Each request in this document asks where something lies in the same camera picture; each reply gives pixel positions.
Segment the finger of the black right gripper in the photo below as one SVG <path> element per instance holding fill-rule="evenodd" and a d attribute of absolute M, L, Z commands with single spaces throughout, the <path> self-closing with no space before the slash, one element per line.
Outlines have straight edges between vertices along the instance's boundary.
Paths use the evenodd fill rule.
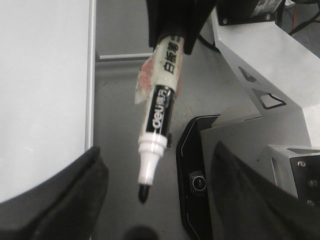
<path fill-rule="evenodd" d="M 214 235 L 220 240 L 318 240 L 320 209 L 275 186 L 221 141 L 210 184 Z"/>

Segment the black marker-holding left gripper right finger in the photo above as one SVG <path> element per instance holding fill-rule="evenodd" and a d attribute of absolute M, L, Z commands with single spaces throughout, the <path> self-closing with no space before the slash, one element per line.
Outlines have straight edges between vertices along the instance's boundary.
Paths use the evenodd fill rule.
<path fill-rule="evenodd" d="M 148 45 L 167 36 L 184 39 L 184 53 L 190 55 L 216 0 L 147 0 Z"/>

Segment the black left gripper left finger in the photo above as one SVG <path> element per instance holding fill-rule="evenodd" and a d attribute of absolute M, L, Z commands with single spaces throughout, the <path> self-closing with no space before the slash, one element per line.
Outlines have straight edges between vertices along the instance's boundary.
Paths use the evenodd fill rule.
<path fill-rule="evenodd" d="M 88 240 L 104 203 L 109 170 L 99 147 L 0 205 L 2 240 Z"/>

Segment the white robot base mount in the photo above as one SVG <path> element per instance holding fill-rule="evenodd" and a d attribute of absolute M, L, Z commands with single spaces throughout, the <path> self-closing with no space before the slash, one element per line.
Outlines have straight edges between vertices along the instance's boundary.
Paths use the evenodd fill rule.
<path fill-rule="evenodd" d="M 211 166 L 222 142 L 276 187 L 320 209 L 320 60 L 275 23 L 277 0 L 220 0 L 217 48 L 249 100 L 202 131 L 213 238 Z"/>

